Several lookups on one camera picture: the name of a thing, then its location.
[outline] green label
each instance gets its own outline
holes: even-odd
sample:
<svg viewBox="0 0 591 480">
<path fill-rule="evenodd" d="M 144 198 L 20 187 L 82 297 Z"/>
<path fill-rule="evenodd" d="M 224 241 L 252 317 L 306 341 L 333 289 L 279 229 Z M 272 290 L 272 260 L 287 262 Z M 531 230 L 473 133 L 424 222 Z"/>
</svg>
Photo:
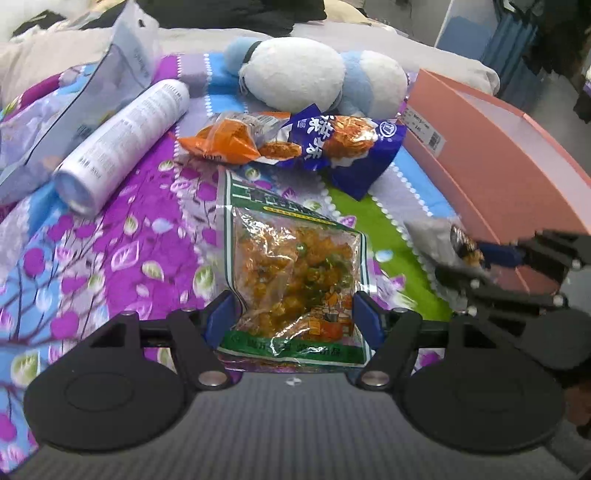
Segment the green label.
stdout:
<svg viewBox="0 0 591 480">
<path fill-rule="evenodd" d="M 339 230 L 356 232 L 355 230 L 341 225 L 319 213 L 316 213 L 296 202 L 285 199 L 275 193 L 268 192 L 256 187 L 252 187 L 234 176 L 231 177 L 230 202 L 234 207 L 248 208 L 275 215 L 286 216 L 308 222 L 330 225 Z"/>
<path fill-rule="evenodd" d="M 221 347 L 234 352 L 273 359 L 299 358 L 359 365 L 365 363 L 364 350 L 358 346 L 298 339 L 262 338 L 238 331 L 228 332 L 224 336 Z"/>
</svg>

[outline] blue plush toy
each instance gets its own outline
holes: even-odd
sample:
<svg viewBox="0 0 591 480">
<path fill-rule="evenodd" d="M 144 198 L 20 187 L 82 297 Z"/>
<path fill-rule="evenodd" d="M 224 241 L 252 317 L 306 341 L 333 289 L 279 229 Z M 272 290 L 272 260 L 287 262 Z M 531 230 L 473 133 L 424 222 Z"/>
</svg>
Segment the blue plush toy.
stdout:
<svg viewBox="0 0 591 480">
<path fill-rule="evenodd" d="M 307 38 L 237 38 L 224 59 L 243 89 L 284 112 L 297 113 L 315 103 L 321 111 L 393 118 L 408 87 L 402 67 L 386 55 L 339 54 Z"/>
</svg>

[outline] white wall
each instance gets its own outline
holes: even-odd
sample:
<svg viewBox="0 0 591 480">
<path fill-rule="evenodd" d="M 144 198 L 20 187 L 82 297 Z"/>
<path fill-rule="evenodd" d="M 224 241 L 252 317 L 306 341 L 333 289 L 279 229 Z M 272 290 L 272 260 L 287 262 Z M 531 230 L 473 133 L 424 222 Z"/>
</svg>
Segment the white wall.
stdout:
<svg viewBox="0 0 591 480">
<path fill-rule="evenodd" d="M 498 24 L 492 0 L 452 0 L 449 4 L 445 21 L 438 34 L 437 41 L 439 41 L 447 23 L 453 17 L 464 17 L 467 20 L 482 25 L 491 34 L 496 30 Z"/>
<path fill-rule="evenodd" d="M 441 30 L 441 25 L 444 22 L 451 0 L 410 1 L 413 5 L 412 37 L 421 43 L 434 46 L 439 37 L 439 31 Z"/>
</svg>

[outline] clear plastic snack bag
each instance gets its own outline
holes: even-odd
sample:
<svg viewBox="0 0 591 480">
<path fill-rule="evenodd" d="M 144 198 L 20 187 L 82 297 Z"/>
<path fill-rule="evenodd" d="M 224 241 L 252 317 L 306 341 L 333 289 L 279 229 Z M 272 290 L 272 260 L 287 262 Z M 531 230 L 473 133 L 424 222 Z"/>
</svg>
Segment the clear plastic snack bag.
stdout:
<svg viewBox="0 0 591 480">
<path fill-rule="evenodd" d="M 371 350 L 352 319 L 371 292 L 364 234 L 221 169 L 223 272 L 242 317 L 219 350 L 299 364 L 360 367 Z"/>
</svg>

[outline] gray surface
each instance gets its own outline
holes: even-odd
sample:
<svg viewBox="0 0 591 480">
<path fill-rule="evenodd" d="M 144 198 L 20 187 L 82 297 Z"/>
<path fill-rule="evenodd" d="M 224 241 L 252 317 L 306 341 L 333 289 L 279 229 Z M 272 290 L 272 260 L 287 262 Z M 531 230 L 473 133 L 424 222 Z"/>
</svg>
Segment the gray surface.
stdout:
<svg viewBox="0 0 591 480">
<path fill-rule="evenodd" d="M 450 0 L 411 0 L 410 5 L 397 5 L 395 0 L 365 0 L 364 8 L 369 17 L 434 46 L 449 4 Z"/>
<path fill-rule="evenodd" d="M 245 374 L 197 396 L 184 419 L 134 450 L 85 456 L 43 447 L 15 480 L 574 479 L 547 450 L 479 457 L 416 432 L 383 393 L 343 374 Z"/>
<path fill-rule="evenodd" d="M 578 97 L 566 77 L 552 74 L 544 80 L 540 97 L 527 113 L 591 174 L 591 124 L 573 111 Z"/>
<path fill-rule="evenodd" d="M 591 315 L 591 266 L 582 270 L 571 270 L 560 286 L 560 291 L 569 300 L 569 306 Z"/>
<path fill-rule="evenodd" d="M 591 469 L 591 442 L 582 438 L 569 421 L 562 422 L 548 450 L 576 472 Z"/>
</svg>

